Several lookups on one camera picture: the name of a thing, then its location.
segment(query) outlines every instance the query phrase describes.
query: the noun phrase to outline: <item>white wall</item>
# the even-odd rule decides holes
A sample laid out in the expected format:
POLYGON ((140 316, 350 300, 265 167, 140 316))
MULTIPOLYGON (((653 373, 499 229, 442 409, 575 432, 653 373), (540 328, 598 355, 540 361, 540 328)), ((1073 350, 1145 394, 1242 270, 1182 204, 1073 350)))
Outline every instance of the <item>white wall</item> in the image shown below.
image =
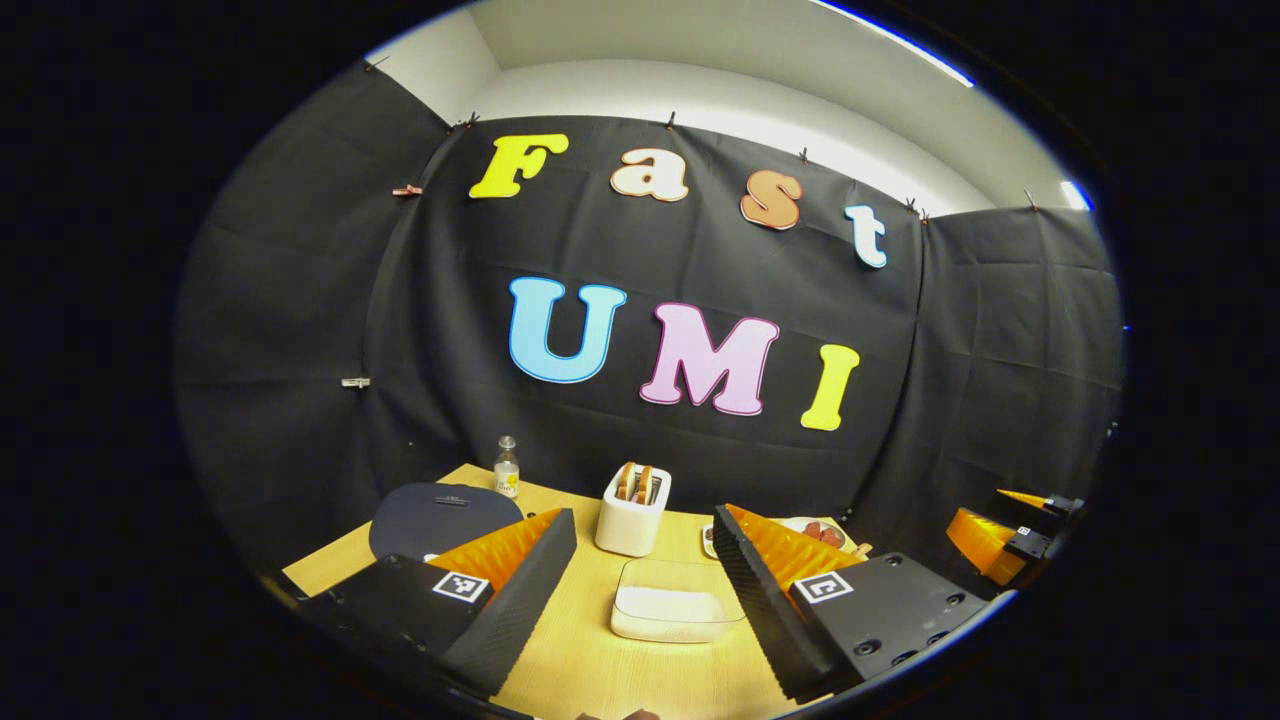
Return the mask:
POLYGON ((466 9, 370 51, 378 68, 445 122, 613 115, 676 122, 751 140, 812 161, 929 215, 996 205, 918 145, 851 110, 759 78, 677 63, 581 60, 500 70, 466 9))
POLYGON ((471 99, 502 72, 466 8, 370 50, 365 60, 383 60, 379 70, 449 124, 470 118, 471 99))
POLYGON ((616 115, 705 128, 799 154, 931 215, 996 205, 918 145, 845 108, 763 79, 641 60, 550 63, 500 73, 472 100, 481 118, 616 115))

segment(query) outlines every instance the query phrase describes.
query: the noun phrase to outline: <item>bottle label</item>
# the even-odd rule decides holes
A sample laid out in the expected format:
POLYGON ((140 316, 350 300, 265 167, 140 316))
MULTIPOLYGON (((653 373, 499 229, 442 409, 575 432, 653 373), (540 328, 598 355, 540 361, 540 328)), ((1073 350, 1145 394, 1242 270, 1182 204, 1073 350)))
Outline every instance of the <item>bottle label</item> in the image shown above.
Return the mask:
POLYGON ((516 497, 516 493, 520 492, 517 489, 520 483, 520 469, 517 468, 508 470, 503 468, 497 468, 494 469, 493 474, 494 474, 494 489, 497 489, 502 495, 506 495, 507 497, 516 497))

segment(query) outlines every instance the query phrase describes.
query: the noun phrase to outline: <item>ceiling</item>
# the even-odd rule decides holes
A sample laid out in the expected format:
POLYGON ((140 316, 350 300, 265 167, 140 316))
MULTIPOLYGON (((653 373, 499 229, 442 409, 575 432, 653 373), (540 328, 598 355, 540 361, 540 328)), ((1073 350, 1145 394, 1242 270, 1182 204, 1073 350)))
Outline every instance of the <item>ceiling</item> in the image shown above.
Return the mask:
POLYGON ((870 118, 997 206, 1065 206, 1069 179, 1021 123, 892 40, 810 0, 485 0, 470 8, 503 70, 659 60, 728 70, 870 118))

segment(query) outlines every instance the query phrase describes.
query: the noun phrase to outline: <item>letter u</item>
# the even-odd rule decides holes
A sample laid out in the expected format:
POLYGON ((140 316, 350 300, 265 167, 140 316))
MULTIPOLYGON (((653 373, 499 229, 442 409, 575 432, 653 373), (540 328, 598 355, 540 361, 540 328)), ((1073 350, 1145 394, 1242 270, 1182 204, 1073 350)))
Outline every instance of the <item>letter u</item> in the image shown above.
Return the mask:
POLYGON ((547 347, 552 307, 564 296, 564 286, 547 278, 511 281, 516 307, 511 313, 511 359, 525 373, 549 383, 580 383, 600 372, 609 352, 613 311, 627 293, 607 284, 586 284, 577 291, 586 304, 582 346, 577 355, 561 357, 547 347))

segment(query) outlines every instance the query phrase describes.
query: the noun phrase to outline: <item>yellow letter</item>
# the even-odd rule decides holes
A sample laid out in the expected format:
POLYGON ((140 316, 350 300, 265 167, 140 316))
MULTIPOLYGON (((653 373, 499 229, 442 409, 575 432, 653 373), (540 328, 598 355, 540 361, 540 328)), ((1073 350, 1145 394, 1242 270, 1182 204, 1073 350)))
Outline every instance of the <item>yellow letter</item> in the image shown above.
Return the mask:
POLYGON ((498 149, 484 178, 471 186, 471 197, 512 197, 520 192, 516 170, 529 179, 543 169, 547 150, 559 154, 568 149, 568 137, 559 135, 507 135, 493 141, 498 149))
POLYGON ((800 416, 800 424, 815 430, 833 430, 840 427, 840 401, 845 398, 849 373, 858 366, 859 357, 844 345, 822 346, 822 379, 813 406, 800 416))

